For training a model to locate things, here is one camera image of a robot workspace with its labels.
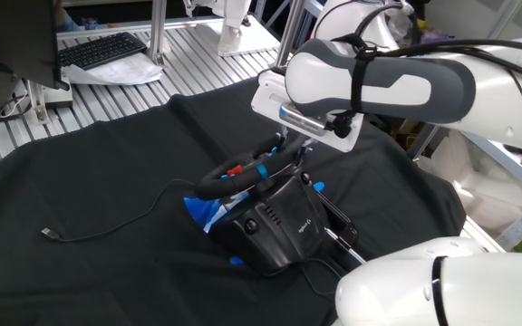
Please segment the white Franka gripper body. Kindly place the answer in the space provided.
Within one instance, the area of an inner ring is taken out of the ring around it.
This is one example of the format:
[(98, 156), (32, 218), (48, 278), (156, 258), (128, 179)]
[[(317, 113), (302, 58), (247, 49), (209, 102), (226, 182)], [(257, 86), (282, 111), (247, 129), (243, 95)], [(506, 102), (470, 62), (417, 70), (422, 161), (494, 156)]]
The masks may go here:
[(326, 128), (328, 122), (334, 122), (333, 115), (310, 118), (295, 108), (285, 91), (283, 75), (262, 71), (257, 81), (259, 86), (251, 102), (253, 111), (279, 123), (284, 128), (295, 130), (339, 151), (349, 152), (354, 148), (363, 124), (362, 114), (352, 118), (349, 135), (340, 138), (333, 130)]

